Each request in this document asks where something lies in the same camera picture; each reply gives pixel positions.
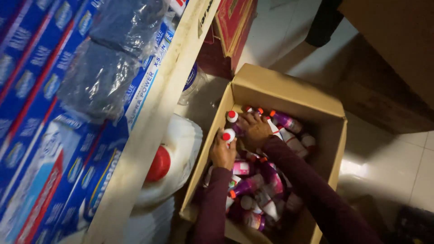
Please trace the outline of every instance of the maroon sleeve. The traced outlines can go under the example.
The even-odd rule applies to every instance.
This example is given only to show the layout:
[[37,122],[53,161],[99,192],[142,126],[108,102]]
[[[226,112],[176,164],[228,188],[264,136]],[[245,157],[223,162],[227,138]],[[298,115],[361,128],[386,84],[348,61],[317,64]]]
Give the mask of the maroon sleeve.
[[272,136],[262,147],[293,185],[330,243],[377,244],[377,234],[302,158]]
[[205,189],[193,233],[193,243],[224,243],[226,197],[232,173],[215,167]]

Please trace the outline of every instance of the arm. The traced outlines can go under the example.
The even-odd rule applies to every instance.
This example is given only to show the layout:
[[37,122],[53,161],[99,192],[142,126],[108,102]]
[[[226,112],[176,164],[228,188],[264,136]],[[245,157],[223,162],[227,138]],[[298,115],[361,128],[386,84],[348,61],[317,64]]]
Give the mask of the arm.
[[193,243],[224,243],[226,197],[232,173],[214,168],[194,227]]
[[382,243],[368,224],[277,136],[262,151],[285,174],[330,243]]
[[214,168],[197,216],[193,243],[224,243],[226,198],[232,177],[231,170],[237,155],[237,139],[235,138],[227,148],[222,136],[223,129],[219,129],[210,148],[210,158]]

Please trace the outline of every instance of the white shelf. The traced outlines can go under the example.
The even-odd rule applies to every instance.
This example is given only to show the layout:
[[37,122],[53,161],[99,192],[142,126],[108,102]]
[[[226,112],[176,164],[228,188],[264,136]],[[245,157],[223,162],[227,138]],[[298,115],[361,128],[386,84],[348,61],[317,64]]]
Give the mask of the white shelf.
[[83,243],[122,242],[123,226],[219,3],[220,0],[189,1]]

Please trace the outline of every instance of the open cardboard box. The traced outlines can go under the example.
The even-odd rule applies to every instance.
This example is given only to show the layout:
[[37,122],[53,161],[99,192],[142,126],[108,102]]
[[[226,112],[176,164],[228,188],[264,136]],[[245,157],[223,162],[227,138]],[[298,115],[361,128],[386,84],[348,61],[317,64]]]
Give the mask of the open cardboard box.
[[[214,135],[218,128],[224,127],[226,112],[232,109],[240,111],[243,105],[280,110],[303,123],[318,145],[318,151],[308,158],[308,163],[333,189],[336,188],[347,131],[341,102],[298,78],[245,64],[223,94],[182,204],[182,218],[192,222],[196,220],[198,209],[191,200],[209,163],[208,151]],[[283,236],[273,235],[271,240],[259,231],[226,220],[225,236],[240,243],[317,244],[322,235],[306,208],[297,216],[291,229],[282,232]]]

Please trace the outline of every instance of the human hand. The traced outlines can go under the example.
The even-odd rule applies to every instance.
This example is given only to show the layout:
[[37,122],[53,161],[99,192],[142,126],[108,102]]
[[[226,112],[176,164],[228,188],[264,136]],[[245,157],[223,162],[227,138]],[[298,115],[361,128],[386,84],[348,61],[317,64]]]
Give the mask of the human hand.
[[235,156],[237,155],[237,138],[230,143],[229,148],[226,146],[226,141],[222,139],[223,129],[217,131],[214,139],[214,144],[210,148],[210,157],[215,167],[227,168],[232,170]]
[[255,148],[262,148],[270,135],[273,135],[267,117],[257,112],[239,114],[237,125],[244,130],[247,142]]

